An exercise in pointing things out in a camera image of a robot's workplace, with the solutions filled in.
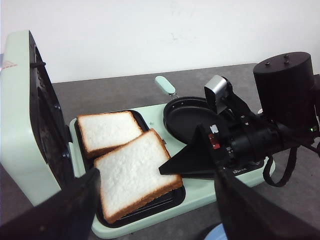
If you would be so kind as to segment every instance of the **bread crust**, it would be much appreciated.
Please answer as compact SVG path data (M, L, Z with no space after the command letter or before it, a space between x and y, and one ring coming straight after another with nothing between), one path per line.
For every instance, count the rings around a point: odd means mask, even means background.
M158 140L158 142L160 143L160 145L162 147L162 150L165 152L165 155L166 155L167 159L169 160L170 159L170 154L169 154L168 150L166 149L166 147L164 146L161 137L158 135L158 133L153 128L151 128L149 131L153 132L153 134L156 135L157 140ZM148 133L149 131L144 132L142 135L138 136L136 139L141 138L144 134ZM113 152L119 151L121 148L123 148L126 145L130 144L133 140L131 140L131 141L127 142L126 144L118 147ZM102 158L104 158L105 156L107 156L109 154L111 154L111 152L108 152L108 153L96 158L94 160L94 167L96 168L98 162ZM128 206L125 206L124 208L122 208L121 210L119 210L118 212L116 212L113 215L108 215L108 207L104 204L104 202L105 202L104 201L104 197L101 194L102 193L102 187L100 186L100 200L101 200L101 206L102 206L102 212L103 212L104 219L109 224L113 224L116 220L118 220L121 217L133 212L134 210L137 210L138 208L143 207L144 205L146 205L147 203L151 202L152 200L154 200L154 199L156 199L156 198L168 193L169 191L172 191L174 189L178 189L178 188L182 187L183 181L182 181L181 176L178 175L178 174L175 174L175 176L176 176L175 180L172 181L170 184L164 185L164 186L154 190L153 192L151 192L151 193L149 193L149 194L147 194L145 196L141 196L141 198L138 201L133 202L132 204L130 204Z
M139 126L139 124L137 123L134 115L132 114L131 111L117 111L117 112L105 112L105 113L96 113L96 114L80 114L78 115L77 118L77 122L78 122L78 126L79 126L79 130L80 130L80 134L81 134L81 140L82 140L82 146L83 146L83 150L84 150L84 155L87 159L92 159L94 157L98 157L101 156L103 154L109 153L111 151L113 151L114 149L118 148L121 145L113 145L113 146L107 146L107 147L103 147L103 148L99 148L99 149L94 149L94 150L89 150L88 149L88 144L87 144L87 139L84 137L84 132L85 130L83 129L83 126L80 124L79 118L81 117L87 117L87 116L95 116L95 115L114 115L114 114L119 114L119 113L129 113L129 115L131 116L132 120L135 122L135 125L138 127L138 129L140 130L141 133L143 133L143 130L141 129L141 127Z

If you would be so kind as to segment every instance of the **black cable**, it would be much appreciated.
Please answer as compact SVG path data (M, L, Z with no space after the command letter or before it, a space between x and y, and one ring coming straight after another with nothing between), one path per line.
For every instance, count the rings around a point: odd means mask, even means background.
M273 156L268 156L268 161L263 169L263 178L265 182L271 186L281 188L289 181L291 178L292 172L295 170L296 162L297 162L297 147L293 147L290 149L290 154L288 158L288 162L286 164L284 173L282 178L278 182L274 182L270 176L270 169L272 166L272 163L274 162Z
M316 149L320 152L320 142L318 143L318 145L316 146Z

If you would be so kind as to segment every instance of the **mint green handle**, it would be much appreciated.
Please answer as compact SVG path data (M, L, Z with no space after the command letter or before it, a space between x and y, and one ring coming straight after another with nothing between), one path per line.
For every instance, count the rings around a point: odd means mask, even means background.
M156 76L154 82L165 94L176 94L175 87L164 76Z

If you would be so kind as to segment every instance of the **white wall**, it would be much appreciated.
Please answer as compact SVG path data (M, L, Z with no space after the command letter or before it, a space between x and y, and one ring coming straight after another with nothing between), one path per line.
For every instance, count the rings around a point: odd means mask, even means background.
M318 0L2 0L1 52L30 29L52 82L260 62L311 53Z

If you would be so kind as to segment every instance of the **white bread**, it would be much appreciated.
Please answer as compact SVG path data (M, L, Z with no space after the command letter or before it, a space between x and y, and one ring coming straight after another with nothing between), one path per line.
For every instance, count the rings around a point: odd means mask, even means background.
M180 188L180 175L161 175L170 155L154 129L94 160L100 171L104 219L112 224L167 192Z
M106 154L143 133L130 111L78 115L76 119L88 159Z

